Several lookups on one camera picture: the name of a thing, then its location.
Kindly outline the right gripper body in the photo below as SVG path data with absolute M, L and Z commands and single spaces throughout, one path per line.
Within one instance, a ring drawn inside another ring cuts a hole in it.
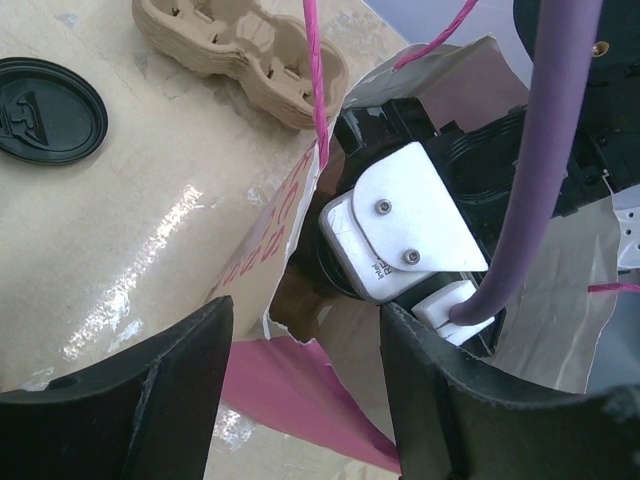
M 455 122 L 436 128 L 416 98 L 345 109 L 334 127 L 344 164 L 333 200 L 352 189 L 360 175 L 375 162 L 418 142 L 485 255 L 489 269 L 507 209 L 524 117 L 525 111 L 518 109 L 465 132 Z M 406 293 L 423 299 L 454 282 L 477 288 L 487 271 L 436 274 Z M 333 285 L 352 298 L 365 300 L 350 285 L 334 254 Z

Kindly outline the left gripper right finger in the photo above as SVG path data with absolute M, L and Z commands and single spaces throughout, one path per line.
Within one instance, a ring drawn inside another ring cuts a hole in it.
M 636 479 L 639 388 L 546 388 L 380 310 L 381 356 L 404 479 Z

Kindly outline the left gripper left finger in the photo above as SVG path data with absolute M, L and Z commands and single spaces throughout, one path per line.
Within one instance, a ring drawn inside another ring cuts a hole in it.
M 2 393 L 2 478 L 203 478 L 232 332 L 219 297 L 42 391 Z

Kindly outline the brown paper bag pink handles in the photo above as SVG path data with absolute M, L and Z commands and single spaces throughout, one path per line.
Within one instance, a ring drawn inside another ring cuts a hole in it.
M 344 154 L 334 126 L 361 81 L 404 55 L 427 52 L 419 74 L 482 89 L 438 114 L 476 128 L 532 90 L 485 37 L 413 45 L 364 76 L 340 110 L 315 112 L 319 140 L 302 156 L 222 271 L 214 296 L 233 301 L 234 341 L 223 399 L 256 421 L 401 476 L 381 356 L 380 310 L 394 303 L 441 339 L 522 380 L 569 394 L 586 390 L 595 349 L 616 303 L 615 278 L 639 251 L 638 210 L 618 217 L 605 199 L 552 218 L 527 271 L 489 322 L 433 325 L 401 302 L 375 305 L 330 286 L 314 259 L 318 218 L 335 193 Z

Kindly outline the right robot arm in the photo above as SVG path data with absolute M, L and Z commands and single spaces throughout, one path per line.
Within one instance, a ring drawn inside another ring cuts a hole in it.
M 481 91 L 410 82 L 404 55 L 351 93 L 334 135 L 345 155 L 314 259 L 328 284 L 401 302 L 433 325 L 492 321 L 530 268 L 549 221 L 639 182 L 639 5 L 517 1 L 534 63 L 525 100 L 479 127 L 438 114 Z

